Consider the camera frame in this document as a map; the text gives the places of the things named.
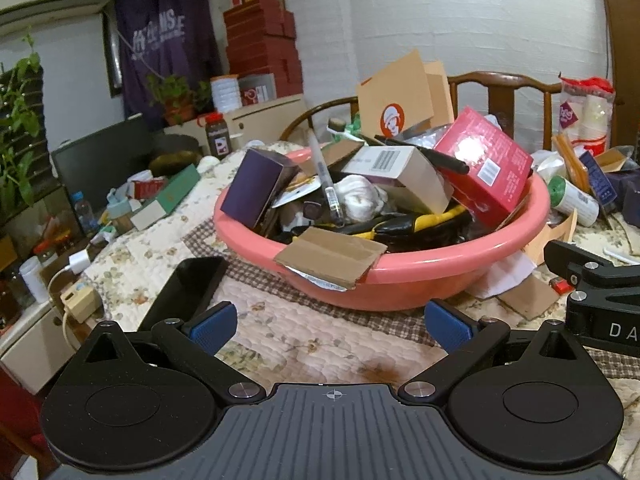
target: wall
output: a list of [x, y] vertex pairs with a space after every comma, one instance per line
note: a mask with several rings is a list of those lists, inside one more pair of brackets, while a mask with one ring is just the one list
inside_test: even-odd
[[[49, 151], [124, 120], [122, 98], [111, 98], [100, 15], [35, 27], [31, 35], [44, 67], [44, 115]], [[6, 68], [24, 56], [21, 35], [2, 38]]]
[[[220, 12], [212, 10], [223, 41]], [[606, 75], [602, 0], [287, 0], [296, 15], [298, 51], [310, 104], [352, 95], [354, 83], [412, 48], [441, 59], [447, 72], [497, 70], [545, 82], [560, 71]], [[486, 94], [461, 88], [460, 104], [486, 110]], [[542, 143], [542, 99], [520, 91], [516, 136], [530, 150]]]

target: red lid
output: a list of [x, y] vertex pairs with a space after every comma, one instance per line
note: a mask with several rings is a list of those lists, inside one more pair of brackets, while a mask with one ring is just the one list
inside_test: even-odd
[[47, 249], [49, 249], [49, 246], [51, 245], [51, 243], [49, 242], [49, 240], [44, 240], [43, 242], [39, 243], [38, 245], [36, 245], [33, 248], [33, 253], [34, 254], [40, 254], [43, 253], [44, 251], [46, 251]]

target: barcode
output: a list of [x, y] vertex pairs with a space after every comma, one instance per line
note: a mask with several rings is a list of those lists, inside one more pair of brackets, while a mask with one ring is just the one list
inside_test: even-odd
[[478, 171], [478, 178], [488, 186], [492, 186], [495, 179], [498, 178], [498, 173], [500, 173], [500, 166], [488, 158]]
[[400, 152], [398, 150], [383, 150], [373, 163], [372, 170], [389, 171], [391, 170], [396, 158]]

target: tablecloth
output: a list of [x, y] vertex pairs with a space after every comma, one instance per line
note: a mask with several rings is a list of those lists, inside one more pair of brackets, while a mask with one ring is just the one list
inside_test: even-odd
[[[269, 149], [299, 148], [278, 142]], [[143, 232], [131, 232], [108, 246], [85, 271], [104, 302], [104, 318], [133, 331], [180, 261], [221, 254], [229, 269], [213, 302], [238, 309], [238, 332], [218, 357], [267, 391], [276, 382], [390, 383], [399, 386], [442, 358], [444, 351], [424, 329], [422, 309], [389, 314], [349, 311], [317, 301], [284, 280], [236, 257], [216, 235], [215, 201], [233, 179], [244, 153], [235, 152], [203, 175], [177, 210]], [[578, 228], [575, 242], [602, 254], [606, 246], [628, 252], [620, 225], [608, 230]], [[548, 270], [535, 273], [548, 280]], [[513, 328], [537, 328], [544, 319], [564, 319], [566, 297], [543, 316], [527, 321], [497, 299], [459, 294], [449, 303], [474, 319], [497, 317]], [[603, 351], [590, 353], [625, 407], [625, 424], [611, 465], [640, 478], [640, 360]]]

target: charging cable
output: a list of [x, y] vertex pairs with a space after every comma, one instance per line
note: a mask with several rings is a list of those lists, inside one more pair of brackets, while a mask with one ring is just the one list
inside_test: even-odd
[[[49, 280], [49, 285], [47, 285], [47, 292], [49, 293], [49, 296], [51, 296], [51, 285], [53, 285], [53, 282], [60, 274], [62, 274], [63, 272], [67, 272], [68, 270], [71, 270], [77, 276], [78, 274], [81, 274], [87, 267], [89, 267], [89, 265], [91, 265], [91, 260], [89, 259], [89, 253], [87, 252], [86, 249], [82, 251], [78, 251], [77, 253], [74, 253], [71, 256], [69, 256], [68, 266], [65, 266], [63, 267], [63, 269], [60, 269]], [[71, 343], [71, 339], [69, 339], [69, 335], [66, 331], [66, 325], [69, 320], [69, 314], [70, 312], [68, 308], [65, 307], [65, 313], [64, 313], [64, 316], [62, 317], [62, 335], [65, 338], [65, 342], [69, 346], [69, 348], [71, 348], [74, 352], [76, 352], [78, 348], [76, 348]]]

